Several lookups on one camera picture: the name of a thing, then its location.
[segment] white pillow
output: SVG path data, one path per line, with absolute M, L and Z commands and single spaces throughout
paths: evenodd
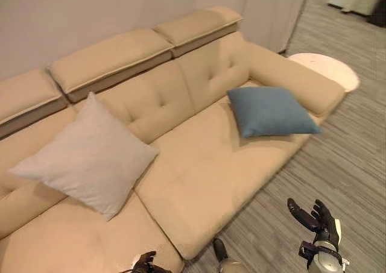
M 90 92 L 76 120 L 9 171 L 114 217 L 159 150 L 134 136 Z

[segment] backrest cushion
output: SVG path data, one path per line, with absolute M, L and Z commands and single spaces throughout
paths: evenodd
M 0 81 L 0 139 L 67 106 L 43 69 Z
M 248 80 L 246 42 L 235 32 L 193 50 L 176 62 L 185 76 L 195 112 L 226 95 L 227 90 Z
M 194 114 L 183 74 L 169 61 L 96 96 L 145 143 L 172 130 Z M 79 110 L 84 101 L 75 106 Z
M 179 57 L 215 39 L 237 31 L 242 16 L 235 11 L 214 6 L 157 24 L 153 30 L 173 44 L 173 56 Z
M 118 34 L 54 61 L 49 67 L 72 102 L 171 58 L 171 44 L 151 29 Z
M 67 108 L 0 141 L 0 239 L 66 197 L 41 183 L 18 178 L 7 170 L 52 141 L 75 116 L 74 109 Z

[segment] headrest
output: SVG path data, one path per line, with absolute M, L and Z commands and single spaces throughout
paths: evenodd
M 222 6 L 203 8 L 156 25 L 153 30 L 173 44 L 179 57 L 222 36 L 237 31 L 242 16 Z
M 72 102 L 99 92 L 171 59 L 171 44 L 151 29 L 138 29 L 98 42 L 49 66 Z
M 67 106 L 43 69 L 0 81 L 0 139 Z

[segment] blue pillow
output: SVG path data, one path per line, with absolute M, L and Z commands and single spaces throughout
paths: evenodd
M 286 89 L 241 87 L 227 93 L 242 137 L 321 133 Z

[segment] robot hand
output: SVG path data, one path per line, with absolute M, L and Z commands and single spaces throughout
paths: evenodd
M 133 269 L 129 269 L 120 273 L 134 272 L 134 273 L 171 273 L 169 270 L 165 270 L 161 267 L 153 265 L 154 256 L 157 254 L 155 251 L 142 254 L 139 260 L 134 264 Z
M 301 209 L 293 199 L 288 199 L 288 209 L 291 214 L 303 226 L 312 232 L 316 232 L 316 241 L 330 242 L 338 252 L 339 234 L 335 224 L 335 219 L 331 216 L 329 209 L 320 200 L 315 200 L 314 211 L 311 215 Z
M 331 216 L 329 209 L 318 199 L 315 200 L 314 211 L 311 215 L 319 223 L 319 228 L 314 240 L 328 241 L 339 251 L 339 234 L 335 224 L 335 219 Z
M 340 222 L 320 200 L 315 200 L 311 215 L 302 210 L 293 199 L 288 199 L 291 214 L 307 229 L 316 233 L 313 243 L 303 241 L 299 255 L 307 259 L 310 273 L 341 273 L 350 264 L 338 253 Z

